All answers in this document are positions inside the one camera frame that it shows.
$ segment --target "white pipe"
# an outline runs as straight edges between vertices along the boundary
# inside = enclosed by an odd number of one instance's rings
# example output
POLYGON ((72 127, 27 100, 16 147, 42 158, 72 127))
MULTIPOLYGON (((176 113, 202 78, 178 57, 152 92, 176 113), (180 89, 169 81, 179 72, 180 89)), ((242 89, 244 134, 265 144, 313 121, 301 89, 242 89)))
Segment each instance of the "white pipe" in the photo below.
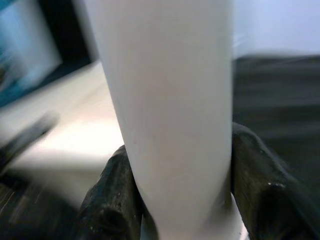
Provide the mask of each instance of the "white pipe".
POLYGON ((88 0, 139 192, 160 239, 239 239, 228 0, 88 0))

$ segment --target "dark floor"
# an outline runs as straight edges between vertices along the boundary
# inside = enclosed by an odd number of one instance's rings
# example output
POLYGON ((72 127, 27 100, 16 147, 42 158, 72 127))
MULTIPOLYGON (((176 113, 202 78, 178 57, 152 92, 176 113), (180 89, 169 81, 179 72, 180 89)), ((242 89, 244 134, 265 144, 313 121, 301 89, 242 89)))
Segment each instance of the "dark floor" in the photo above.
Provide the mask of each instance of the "dark floor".
POLYGON ((320 57, 236 63, 233 120, 256 132, 320 200, 320 57))
POLYGON ((74 240, 77 210, 57 195, 10 172, 0 177, 1 240, 74 240))

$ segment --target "white cylinder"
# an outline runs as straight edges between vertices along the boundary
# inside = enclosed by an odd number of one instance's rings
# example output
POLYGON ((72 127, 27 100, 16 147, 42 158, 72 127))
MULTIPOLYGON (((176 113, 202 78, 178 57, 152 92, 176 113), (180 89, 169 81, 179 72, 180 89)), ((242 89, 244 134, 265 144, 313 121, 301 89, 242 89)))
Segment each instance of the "white cylinder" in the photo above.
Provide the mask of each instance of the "white cylinder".
POLYGON ((239 238, 229 0, 88 0, 139 192, 160 239, 239 238))

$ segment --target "white desk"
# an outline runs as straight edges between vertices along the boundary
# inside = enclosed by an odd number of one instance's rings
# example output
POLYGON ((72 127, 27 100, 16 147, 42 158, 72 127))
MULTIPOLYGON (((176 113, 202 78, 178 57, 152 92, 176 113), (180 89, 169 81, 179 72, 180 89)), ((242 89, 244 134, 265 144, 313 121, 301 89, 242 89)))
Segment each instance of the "white desk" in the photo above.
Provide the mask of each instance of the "white desk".
POLYGON ((0 132, 9 139, 47 112, 59 115, 58 125, 11 168, 79 207, 107 160, 124 144, 101 64, 80 69, 1 109, 0 132))

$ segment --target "desk surface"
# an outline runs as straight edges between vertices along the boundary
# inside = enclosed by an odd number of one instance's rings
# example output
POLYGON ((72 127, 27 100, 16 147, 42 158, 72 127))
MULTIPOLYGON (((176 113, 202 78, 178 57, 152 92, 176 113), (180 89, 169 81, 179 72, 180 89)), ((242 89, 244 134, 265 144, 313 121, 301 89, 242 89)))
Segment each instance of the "desk surface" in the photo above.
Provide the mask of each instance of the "desk surface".
POLYGON ((11 138, 47 112, 59 116, 58 125, 12 168, 102 169, 123 144, 100 62, 2 108, 0 132, 11 138))

